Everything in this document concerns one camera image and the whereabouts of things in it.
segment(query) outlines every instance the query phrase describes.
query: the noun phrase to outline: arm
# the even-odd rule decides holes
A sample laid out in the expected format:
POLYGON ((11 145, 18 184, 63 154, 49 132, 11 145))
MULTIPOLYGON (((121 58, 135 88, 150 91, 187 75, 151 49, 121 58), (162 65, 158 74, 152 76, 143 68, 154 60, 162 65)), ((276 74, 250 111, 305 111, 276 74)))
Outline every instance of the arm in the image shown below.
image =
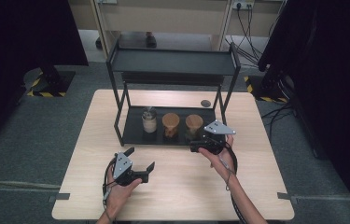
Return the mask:
MULTIPOLYGON (((228 144, 232 146, 233 138, 231 135, 228 135, 228 144)), ((220 152, 218 155, 214 155, 210 153, 208 150, 204 148, 199 148, 201 154, 203 154, 208 160, 211 162, 211 167, 214 167, 218 174, 224 179, 227 183, 228 188, 230 189, 231 195, 235 200, 236 205, 241 211, 243 217, 246 222, 249 224, 252 223, 267 223, 262 215, 259 213, 259 210, 254 206, 254 204, 247 197, 244 189, 241 186, 236 174, 233 170, 233 162, 230 156, 230 153, 226 148, 220 152), (220 160, 224 160, 225 163, 228 164, 228 168, 226 168, 223 162, 220 160)))
MULTIPOLYGON (((113 182, 112 172, 108 172, 109 183, 113 182)), ((111 192, 107 198, 107 206, 104 212, 101 214, 97 224, 111 224, 119 214, 122 207, 126 204, 129 197, 131 197, 132 191, 142 183, 142 179, 135 179, 128 186, 121 186, 114 183, 111 187, 111 192)))

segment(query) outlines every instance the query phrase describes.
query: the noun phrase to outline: black metal shelf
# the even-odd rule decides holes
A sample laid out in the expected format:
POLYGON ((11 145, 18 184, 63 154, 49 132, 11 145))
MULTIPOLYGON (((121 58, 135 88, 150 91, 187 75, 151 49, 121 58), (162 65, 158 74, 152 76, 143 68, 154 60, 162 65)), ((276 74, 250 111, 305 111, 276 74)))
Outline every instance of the black metal shelf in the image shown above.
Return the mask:
POLYGON ((190 114, 197 114, 207 125, 216 119, 215 109, 219 105, 223 123, 226 123, 225 110, 231 98, 231 93, 238 78, 241 64, 236 46, 231 43, 229 51, 191 51, 173 49, 124 49, 116 40, 109 52, 106 61, 113 92, 119 112, 114 128, 121 145, 187 145, 185 137, 185 119, 190 114), (120 72, 124 90, 119 98, 114 72, 120 72), (221 86, 224 76, 232 76, 231 84, 225 101, 221 97, 221 86), (157 131, 146 133, 143 131, 143 106, 131 104, 127 84, 163 84, 163 85, 190 85, 216 86, 217 95, 210 108, 188 107, 160 107, 154 106, 158 113, 157 131), (123 134, 119 131, 119 118, 125 103, 129 111, 123 134), (161 118, 166 113, 176 113, 180 117, 179 133, 175 139, 165 139, 161 118))

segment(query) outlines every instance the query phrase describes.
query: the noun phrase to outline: power outlet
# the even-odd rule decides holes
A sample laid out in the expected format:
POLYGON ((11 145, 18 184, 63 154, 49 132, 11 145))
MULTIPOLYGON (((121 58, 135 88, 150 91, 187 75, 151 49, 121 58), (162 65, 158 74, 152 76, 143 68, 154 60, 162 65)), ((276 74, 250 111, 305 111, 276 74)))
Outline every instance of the power outlet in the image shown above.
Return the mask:
POLYGON ((241 4, 241 10, 253 9, 254 0, 235 0, 233 2, 232 8, 238 9, 238 4, 241 4))
POLYGON ((113 4, 115 5, 117 3, 117 0, 96 0, 99 4, 113 4))

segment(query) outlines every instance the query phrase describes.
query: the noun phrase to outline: shelf top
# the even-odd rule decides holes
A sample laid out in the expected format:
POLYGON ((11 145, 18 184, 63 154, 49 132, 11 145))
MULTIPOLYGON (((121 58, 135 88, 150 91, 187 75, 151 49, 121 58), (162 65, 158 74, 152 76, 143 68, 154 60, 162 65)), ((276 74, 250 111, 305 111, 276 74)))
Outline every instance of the shelf top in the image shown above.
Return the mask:
POLYGON ((233 76, 235 65, 230 52, 164 49, 118 49, 113 72, 181 73, 233 76))

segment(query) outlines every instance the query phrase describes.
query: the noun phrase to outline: black curtain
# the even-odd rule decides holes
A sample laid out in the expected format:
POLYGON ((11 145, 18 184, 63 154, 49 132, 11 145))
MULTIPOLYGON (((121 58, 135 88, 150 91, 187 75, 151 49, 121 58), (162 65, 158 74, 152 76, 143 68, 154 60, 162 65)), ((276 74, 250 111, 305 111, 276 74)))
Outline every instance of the black curtain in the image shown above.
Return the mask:
POLYGON ((316 138, 350 191, 350 2, 289 0, 259 67, 288 75, 316 138))
POLYGON ((0 119, 26 72, 88 65, 67 1, 0 1, 0 119))

